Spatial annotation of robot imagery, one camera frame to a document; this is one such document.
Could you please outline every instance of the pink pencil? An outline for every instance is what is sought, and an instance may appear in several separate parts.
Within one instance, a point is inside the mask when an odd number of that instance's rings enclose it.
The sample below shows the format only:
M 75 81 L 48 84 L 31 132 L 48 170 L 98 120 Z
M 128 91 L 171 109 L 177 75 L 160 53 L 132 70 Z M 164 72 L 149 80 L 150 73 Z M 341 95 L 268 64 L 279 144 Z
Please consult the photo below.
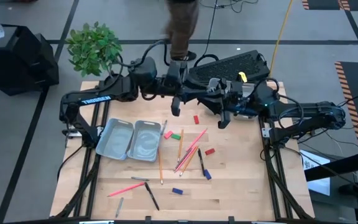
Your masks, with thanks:
M 113 192 L 113 193 L 109 194 L 108 197 L 111 197 L 111 196 L 114 196 L 114 195 L 117 195 L 117 194 L 121 194 L 121 193 L 123 193 L 123 192 L 125 192 L 125 191 L 128 191 L 128 190 L 130 190 L 130 189 L 134 189 L 134 188 L 139 187 L 139 186 L 142 186 L 142 185 L 144 185 L 144 182 L 142 182 L 142 183 L 140 183 L 140 184 L 135 184 L 135 185 L 133 185 L 133 186 L 127 187 L 127 188 L 122 189 L 122 190 L 118 190 L 118 191 L 116 191 L 116 192 Z
M 179 164 L 179 166 L 175 169 L 175 172 L 178 171 L 180 169 L 180 167 L 185 163 L 185 161 L 192 155 L 193 151 L 197 150 L 197 147 L 194 147 L 194 149 L 192 149 L 190 151 L 190 153 L 185 157 L 185 159 Z
M 186 149 L 186 151 L 189 151 L 189 149 L 191 149 L 197 142 L 198 140 L 200 140 L 200 138 L 202 137 L 202 135 L 206 132 L 207 129 L 205 129 L 189 146 L 188 149 Z

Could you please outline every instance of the yellow cable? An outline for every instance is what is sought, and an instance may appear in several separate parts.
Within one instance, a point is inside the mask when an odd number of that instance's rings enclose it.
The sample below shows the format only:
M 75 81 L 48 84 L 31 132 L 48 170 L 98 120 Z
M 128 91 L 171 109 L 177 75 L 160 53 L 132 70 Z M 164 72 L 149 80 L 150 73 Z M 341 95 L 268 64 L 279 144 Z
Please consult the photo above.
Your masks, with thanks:
M 269 73 L 269 75 L 268 75 L 270 78 L 273 76 L 272 74 L 273 74 L 273 68 L 274 68 L 274 59 L 275 59 L 275 57 L 276 57 L 276 53 L 277 53 L 278 45 L 279 45 L 279 43 L 280 43 L 281 36 L 283 35 L 283 31 L 284 31 L 285 24 L 287 23 L 288 15 L 290 14 L 292 2 L 293 2 L 293 0 L 291 0 L 291 1 L 290 1 L 290 4 L 288 5 L 287 12 L 285 13 L 284 22 L 283 22 L 283 25 L 281 26 L 281 30 L 280 30 L 280 34 L 278 35 L 278 39 L 277 39 L 277 42 L 276 42 L 276 46 L 274 47 L 273 57 L 272 57 L 272 63 L 270 64 L 270 73 Z

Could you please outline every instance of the blue label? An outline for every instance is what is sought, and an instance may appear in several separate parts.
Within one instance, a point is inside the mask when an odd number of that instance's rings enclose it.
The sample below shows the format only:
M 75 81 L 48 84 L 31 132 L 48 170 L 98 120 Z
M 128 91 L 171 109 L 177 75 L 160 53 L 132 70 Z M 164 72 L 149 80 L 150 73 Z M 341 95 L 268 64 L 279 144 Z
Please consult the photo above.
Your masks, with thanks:
M 108 100 L 111 100 L 110 96 L 101 96 L 101 97 L 97 97 L 97 98 L 90 99 L 90 100 L 83 100 L 81 102 L 88 105 L 88 104 L 98 103 L 98 102 L 103 102 L 103 101 L 108 101 Z

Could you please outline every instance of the person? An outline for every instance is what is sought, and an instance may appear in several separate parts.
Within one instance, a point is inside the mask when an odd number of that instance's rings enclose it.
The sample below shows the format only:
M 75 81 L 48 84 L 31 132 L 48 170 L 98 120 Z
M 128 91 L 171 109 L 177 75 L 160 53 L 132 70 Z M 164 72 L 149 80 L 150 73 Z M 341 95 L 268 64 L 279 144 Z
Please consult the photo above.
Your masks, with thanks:
M 196 29 L 199 0 L 167 0 L 170 20 L 165 28 L 171 41 L 171 59 L 191 61 L 197 55 L 188 50 L 190 37 Z

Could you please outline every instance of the floor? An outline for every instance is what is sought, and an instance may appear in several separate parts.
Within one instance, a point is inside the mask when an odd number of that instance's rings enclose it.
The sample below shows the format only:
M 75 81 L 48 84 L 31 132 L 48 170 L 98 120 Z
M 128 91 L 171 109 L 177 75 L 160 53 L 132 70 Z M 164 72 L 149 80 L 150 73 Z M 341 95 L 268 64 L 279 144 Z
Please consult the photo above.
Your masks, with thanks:
M 218 2 L 227 4 L 229 0 Z M 270 62 L 289 2 L 264 0 L 258 4 L 244 4 L 239 14 L 229 8 L 217 10 L 211 34 L 214 44 L 209 45 L 208 53 L 224 58 L 256 49 Z M 212 6 L 214 1 L 204 0 L 203 3 Z M 205 50 L 212 13 L 211 8 L 200 8 L 200 19 L 193 36 L 194 42 L 199 44 L 190 45 L 190 49 L 198 55 Z M 351 12 L 351 15 L 358 27 L 358 12 Z M 0 23 L 27 26 L 54 43 L 55 51 L 58 49 L 59 53 L 62 50 L 61 54 L 57 54 L 60 84 L 49 89 L 36 126 L 30 123 L 40 93 L 9 97 L 0 92 L 0 207 L 8 192 L 19 154 L 28 148 L 6 216 L 0 218 L 5 222 L 14 222 L 48 217 L 56 187 L 56 173 L 65 149 L 65 138 L 61 134 L 64 125 L 58 120 L 60 98 L 70 90 L 79 89 L 83 80 L 97 80 L 96 77 L 81 78 L 68 62 L 70 55 L 65 46 L 57 45 L 65 26 L 81 29 L 85 22 L 106 23 L 121 40 L 128 43 L 123 45 L 123 57 L 125 62 L 129 62 L 147 48 L 147 45 L 141 44 L 142 40 L 163 37 L 162 29 L 167 19 L 168 11 L 163 0 L 0 3 Z M 295 0 L 282 39 L 287 41 L 278 48 L 273 76 L 285 83 L 287 94 L 300 102 L 344 101 L 334 62 L 358 62 L 358 38 L 345 11 L 305 10 L 302 2 Z M 162 48 L 153 50 L 150 55 L 160 62 L 157 65 L 159 72 L 164 72 Z M 30 127 L 35 128 L 34 133 L 28 132 Z M 34 134 L 31 142 L 25 141 L 25 137 L 28 136 L 29 140 L 31 134 Z M 341 141 L 356 142 L 350 129 L 331 131 L 330 134 Z M 308 144 L 337 156 L 358 153 L 358 148 L 350 144 L 339 143 L 340 150 L 325 135 L 312 139 Z M 322 220 L 338 222 L 339 217 L 355 219 L 354 212 L 348 208 L 322 203 L 313 205 L 316 216 Z

